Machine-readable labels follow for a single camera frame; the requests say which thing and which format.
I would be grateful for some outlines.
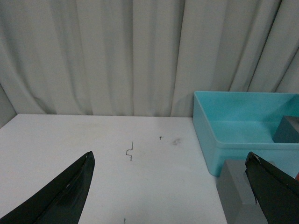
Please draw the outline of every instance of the blue storage box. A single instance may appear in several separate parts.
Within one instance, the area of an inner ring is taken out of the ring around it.
[[[274,143],[284,115],[299,116],[299,95],[290,93],[194,93],[193,124],[210,174],[226,159],[245,160],[252,151],[295,177],[299,143]]]

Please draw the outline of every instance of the white curtain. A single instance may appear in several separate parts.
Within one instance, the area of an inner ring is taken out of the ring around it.
[[[0,127],[3,127],[15,115],[14,108],[0,85]]]
[[[198,90],[299,92],[298,47],[296,0],[0,0],[0,95],[17,113],[187,117]]]

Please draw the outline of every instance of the small wire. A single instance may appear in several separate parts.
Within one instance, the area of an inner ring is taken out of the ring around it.
[[[128,156],[131,157],[130,161],[132,161],[132,155],[129,155],[129,154],[128,154],[128,151],[131,151],[131,150],[133,150],[133,142],[132,142],[132,148],[131,148],[131,149],[128,149],[128,150],[126,151],[126,155],[128,155]]]

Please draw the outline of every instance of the dark gray cube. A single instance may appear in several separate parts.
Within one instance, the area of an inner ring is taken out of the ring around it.
[[[217,190],[228,224],[267,224],[245,174],[245,160],[225,160]]]
[[[273,141],[275,143],[299,143],[299,117],[283,116]]]

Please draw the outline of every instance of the white tabletop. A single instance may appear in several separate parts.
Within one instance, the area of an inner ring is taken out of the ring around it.
[[[0,217],[89,151],[80,224],[227,223],[192,118],[161,117],[17,115],[0,129]]]

